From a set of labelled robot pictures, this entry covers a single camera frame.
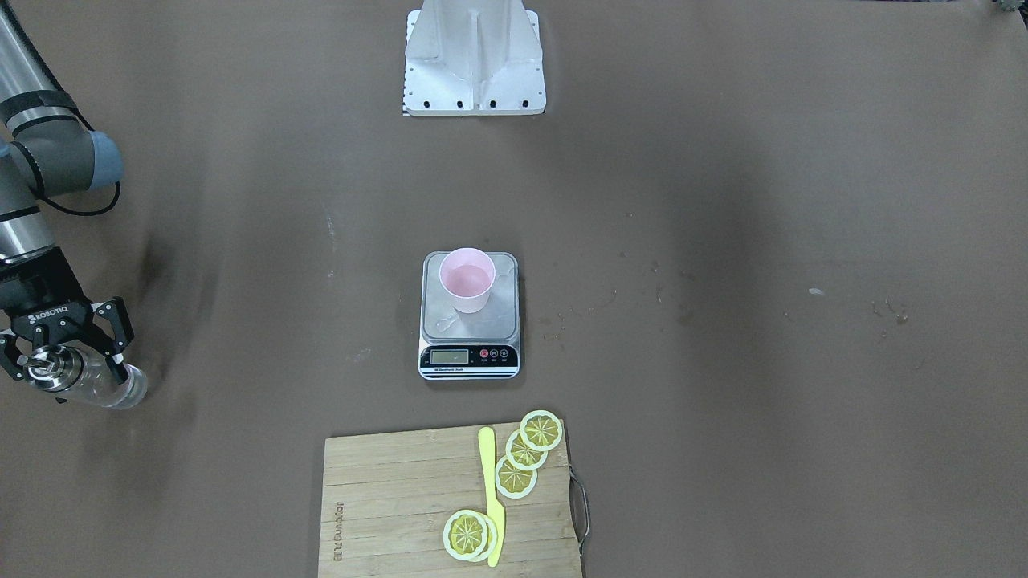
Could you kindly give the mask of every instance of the white plastic base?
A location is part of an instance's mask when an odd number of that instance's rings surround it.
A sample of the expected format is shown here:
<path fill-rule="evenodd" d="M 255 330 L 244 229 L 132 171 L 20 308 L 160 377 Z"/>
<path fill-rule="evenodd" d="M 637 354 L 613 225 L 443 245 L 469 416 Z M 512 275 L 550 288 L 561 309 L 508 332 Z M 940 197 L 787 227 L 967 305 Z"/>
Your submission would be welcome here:
<path fill-rule="evenodd" d="M 404 113 L 541 114 L 539 38 L 539 14 L 521 0 L 426 0 L 407 16 Z"/>

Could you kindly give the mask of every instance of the clear glass bottle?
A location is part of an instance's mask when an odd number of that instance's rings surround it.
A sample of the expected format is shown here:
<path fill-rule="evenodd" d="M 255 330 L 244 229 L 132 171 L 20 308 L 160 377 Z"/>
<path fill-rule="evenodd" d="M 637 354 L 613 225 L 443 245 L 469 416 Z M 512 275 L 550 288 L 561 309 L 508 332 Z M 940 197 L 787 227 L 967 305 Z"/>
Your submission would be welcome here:
<path fill-rule="evenodd" d="M 146 374 L 139 368 L 125 363 L 128 378 L 119 384 L 104 357 L 85 347 L 42 347 L 26 365 L 34 388 L 62 399 L 127 409 L 146 395 Z"/>

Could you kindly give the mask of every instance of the lemon slice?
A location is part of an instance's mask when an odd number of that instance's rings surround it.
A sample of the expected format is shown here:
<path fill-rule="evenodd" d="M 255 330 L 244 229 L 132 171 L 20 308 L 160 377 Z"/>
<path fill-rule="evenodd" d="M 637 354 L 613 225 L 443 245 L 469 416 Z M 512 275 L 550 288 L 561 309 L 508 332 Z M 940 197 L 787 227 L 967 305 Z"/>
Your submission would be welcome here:
<path fill-rule="evenodd" d="M 482 519 L 485 520 L 485 530 L 489 539 L 487 540 L 485 549 L 482 550 L 482 553 L 478 554 L 477 556 L 471 558 L 468 562 L 482 562 L 483 559 L 489 557 L 489 554 L 492 553 L 492 550 L 497 549 L 497 539 L 500 536 L 500 533 L 497 531 L 497 525 L 492 522 L 492 518 L 490 518 L 489 516 L 484 514 L 479 514 L 479 515 L 481 515 Z"/>
<path fill-rule="evenodd" d="M 564 426 L 556 416 L 545 409 L 528 412 L 521 420 L 521 437 L 528 447 L 537 451 L 549 451 L 560 443 Z"/>
<path fill-rule="evenodd" d="M 507 440 L 507 461 L 519 470 L 538 470 L 546 463 L 547 451 L 539 451 L 528 447 L 521 437 L 521 430 L 511 434 Z"/>
<path fill-rule="evenodd" d="M 497 490 L 512 500 L 527 496 L 531 489 L 536 487 L 538 479 L 539 472 L 515 468 L 507 460 L 507 456 L 501 458 L 500 463 L 497 464 Z"/>
<path fill-rule="evenodd" d="M 443 528 L 443 546 L 456 559 L 470 561 L 488 545 L 487 529 L 488 523 L 482 514 L 474 510 L 456 511 Z"/>

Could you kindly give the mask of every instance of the cup rim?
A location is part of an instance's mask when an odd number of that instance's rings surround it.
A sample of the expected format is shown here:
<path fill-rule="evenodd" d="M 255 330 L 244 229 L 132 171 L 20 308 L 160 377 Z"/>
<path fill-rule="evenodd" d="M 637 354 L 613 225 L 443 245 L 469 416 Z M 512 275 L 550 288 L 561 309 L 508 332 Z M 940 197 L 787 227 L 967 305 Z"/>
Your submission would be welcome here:
<path fill-rule="evenodd" d="M 481 253 L 482 255 L 485 255 L 485 257 L 489 260 L 489 267 L 490 267 L 490 269 L 492 272 L 489 275 L 489 286 L 486 287 L 485 290 L 482 291 L 481 293 L 479 293 L 477 295 L 472 295 L 470 297 L 465 297 L 464 295 L 457 295 L 456 293 L 450 291 L 449 287 L 446 287 L 446 284 L 443 283 L 443 265 L 446 264 L 446 259 L 448 259 L 450 257 L 450 255 L 452 255 L 453 253 L 456 253 L 457 251 L 474 251 L 474 252 L 477 252 L 477 253 Z M 497 263 L 493 262 L 492 256 L 490 256 L 485 251 L 482 251 L 481 249 L 475 249 L 474 247 L 460 247 L 457 249 L 453 249 L 452 251 L 450 251 L 449 253 L 447 253 L 446 256 L 443 257 L 442 262 L 439 263 L 439 284 L 443 286 L 443 290 L 446 291 L 446 293 L 448 293 L 452 297 L 456 297 L 457 299 L 477 299 L 477 298 L 481 297 L 482 295 L 485 295 L 486 293 L 488 293 L 489 291 L 491 291 L 492 290 L 492 285 L 494 285 L 495 282 L 497 282 Z"/>

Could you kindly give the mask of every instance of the wooden cutting board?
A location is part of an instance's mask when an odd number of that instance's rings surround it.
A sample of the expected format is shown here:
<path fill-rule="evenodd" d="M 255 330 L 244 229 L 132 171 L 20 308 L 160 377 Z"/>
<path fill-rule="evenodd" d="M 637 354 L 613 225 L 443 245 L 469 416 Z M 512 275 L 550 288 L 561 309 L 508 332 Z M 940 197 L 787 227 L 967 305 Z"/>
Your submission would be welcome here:
<path fill-rule="evenodd" d="M 453 559 L 442 531 L 453 512 L 485 512 L 481 426 L 325 440 L 322 577 L 582 578 L 572 521 L 567 446 L 560 441 L 520 500 L 500 496 L 507 536 L 500 564 Z M 494 424 L 497 459 L 518 424 Z"/>

